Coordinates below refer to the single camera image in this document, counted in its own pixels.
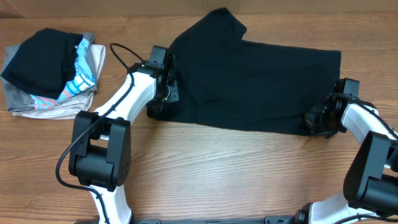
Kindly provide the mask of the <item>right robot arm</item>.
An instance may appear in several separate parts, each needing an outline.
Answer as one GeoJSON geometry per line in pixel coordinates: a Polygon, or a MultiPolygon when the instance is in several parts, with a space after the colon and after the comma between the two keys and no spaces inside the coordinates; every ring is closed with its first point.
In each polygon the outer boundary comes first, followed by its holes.
{"type": "Polygon", "coordinates": [[[377,108],[359,99],[359,81],[338,80],[328,98],[305,114],[313,136],[351,132],[360,148],[336,195],[298,210],[290,223],[397,222],[397,132],[377,108]]]}

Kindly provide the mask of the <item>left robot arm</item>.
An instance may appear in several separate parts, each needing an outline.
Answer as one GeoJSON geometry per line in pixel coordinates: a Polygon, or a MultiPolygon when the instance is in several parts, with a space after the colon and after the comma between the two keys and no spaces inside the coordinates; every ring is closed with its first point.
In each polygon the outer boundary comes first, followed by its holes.
{"type": "Polygon", "coordinates": [[[124,183],[131,166],[131,124],[143,108],[157,116],[179,101],[177,83],[169,75],[172,56],[153,46],[150,57],[127,68],[126,81],[94,112],[81,111],[74,120],[72,143],[63,153],[69,173],[89,191],[98,223],[133,223],[124,183]]]}

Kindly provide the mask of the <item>black t-shirt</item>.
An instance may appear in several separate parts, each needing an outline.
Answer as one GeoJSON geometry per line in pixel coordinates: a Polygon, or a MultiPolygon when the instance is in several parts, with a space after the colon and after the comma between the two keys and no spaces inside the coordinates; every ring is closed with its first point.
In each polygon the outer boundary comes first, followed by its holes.
{"type": "Polygon", "coordinates": [[[161,121],[308,136],[304,116],[333,91],[341,54],[250,42],[246,27],[216,9],[170,45],[179,100],[147,115],[161,121]]]}

